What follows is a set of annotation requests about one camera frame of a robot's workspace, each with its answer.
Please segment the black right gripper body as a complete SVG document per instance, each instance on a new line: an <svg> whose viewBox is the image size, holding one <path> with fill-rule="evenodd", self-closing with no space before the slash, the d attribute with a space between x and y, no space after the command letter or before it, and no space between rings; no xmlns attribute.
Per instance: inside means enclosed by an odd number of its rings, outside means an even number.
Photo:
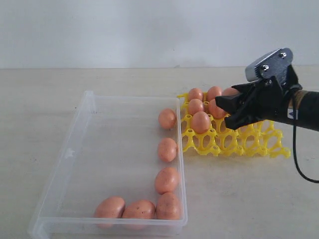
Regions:
<svg viewBox="0 0 319 239"><path fill-rule="evenodd" d="M246 122L291 121L287 116L288 100L277 77L250 82L246 86Z"/></svg>

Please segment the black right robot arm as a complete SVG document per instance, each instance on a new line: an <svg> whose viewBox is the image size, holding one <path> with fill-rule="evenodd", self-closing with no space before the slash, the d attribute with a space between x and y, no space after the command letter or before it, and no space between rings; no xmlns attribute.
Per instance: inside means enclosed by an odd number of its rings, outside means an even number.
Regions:
<svg viewBox="0 0 319 239"><path fill-rule="evenodd" d="M229 129L263 120L319 129L319 94L303 90L296 77L287 77L280 84L273 76L233 88L237 94L215 99L217 106L229 114L225 120Z"/></svg>

